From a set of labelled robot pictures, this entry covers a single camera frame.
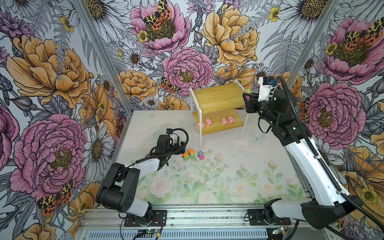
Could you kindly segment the orange green toy truck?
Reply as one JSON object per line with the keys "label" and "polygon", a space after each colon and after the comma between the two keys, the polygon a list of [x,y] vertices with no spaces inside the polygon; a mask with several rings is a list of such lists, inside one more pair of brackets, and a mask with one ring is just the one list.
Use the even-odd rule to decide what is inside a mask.
{"label": "orange green toy truck", "polygon": [[183,159],[184,159],[184,161],[188,161],[190,159],[188,153],[183,154]]}
{"label": "orange green toy truck", "polygon": [[193,149],[189,149],[189,156],[190,158],[194,158],[195,157],[195,152]]}

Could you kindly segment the green pink toy bus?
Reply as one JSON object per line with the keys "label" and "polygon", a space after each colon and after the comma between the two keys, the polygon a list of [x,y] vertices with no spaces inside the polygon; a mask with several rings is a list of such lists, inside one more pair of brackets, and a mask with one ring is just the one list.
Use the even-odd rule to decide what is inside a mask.
{"label": "green pink toy bus", "polygon": [[252,92],[251,92],[250,89],[246,89],[245,93],[248,94],[248,96],[247,96],[247,100],[249,101],[249,100],[250,100],[250,96],[249,96],[249,95],[250,95]]}

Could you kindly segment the blue pink toy bus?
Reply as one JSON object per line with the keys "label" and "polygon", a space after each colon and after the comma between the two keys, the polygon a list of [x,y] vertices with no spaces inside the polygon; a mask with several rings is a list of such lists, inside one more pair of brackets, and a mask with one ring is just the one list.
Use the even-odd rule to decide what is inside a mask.
{"label": "blue pink toy bus", "polygon": [[205,159],[205,156],[204,156],[204,154],[203,154],[202,151],[198,151],[198,156],[199,156],[199,159],[200,159],[201,161],[203,161],[203,160]]}

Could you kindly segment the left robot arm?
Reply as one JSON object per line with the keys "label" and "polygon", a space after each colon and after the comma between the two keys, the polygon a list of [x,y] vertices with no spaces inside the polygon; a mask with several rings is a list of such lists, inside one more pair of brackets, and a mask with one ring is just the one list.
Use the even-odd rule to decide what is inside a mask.
{"label": "left robot arm", "polygon": [[109,168],[96,196],[96,203],[120,213],[136,217],[151,218],[152,204],[136,197],[139,180],[157,172],[168,164],[173,155],[186,151],[189,137],[173,140],[173,134],[160,135],[157,145],[144,158],[129,166],[114,163]]}

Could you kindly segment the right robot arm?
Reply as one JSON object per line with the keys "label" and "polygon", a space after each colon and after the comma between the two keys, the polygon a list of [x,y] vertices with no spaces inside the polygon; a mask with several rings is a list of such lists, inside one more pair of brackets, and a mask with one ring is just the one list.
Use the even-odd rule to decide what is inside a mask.
{"label": "right robot arm", "polygon": [[269,124],[269,130],[287,151],[309,193],[304,201],[275,198],[265,203],[263,214],[267,223],[290,218],[321,230],[362,207],[362,200],[350,195],[318,152],[311,133],[295,111],[296,100],[291,92],[278,89],[263,101],[259,101],[257,94],[243,93],[243,99],[248,114],[257,113],[260,120]]}

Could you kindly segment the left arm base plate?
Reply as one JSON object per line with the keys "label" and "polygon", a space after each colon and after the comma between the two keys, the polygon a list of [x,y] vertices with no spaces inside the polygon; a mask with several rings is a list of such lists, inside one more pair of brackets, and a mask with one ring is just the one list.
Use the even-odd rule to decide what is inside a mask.
{"label": "left arm base plate", "polygon": [[167,210],[153,210],[151,215],[144,217],[128,214],[124,227],[165,227],[167,214]]}

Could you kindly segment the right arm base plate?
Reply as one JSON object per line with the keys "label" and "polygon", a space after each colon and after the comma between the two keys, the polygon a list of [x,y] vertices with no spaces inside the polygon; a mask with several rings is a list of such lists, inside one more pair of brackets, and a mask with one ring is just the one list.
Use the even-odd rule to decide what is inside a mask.
{"label": "right arm base plate", "polygon": [[248,209],[247,216],[251,226],[289,226],[289,218],[278,218],[266,209]]}

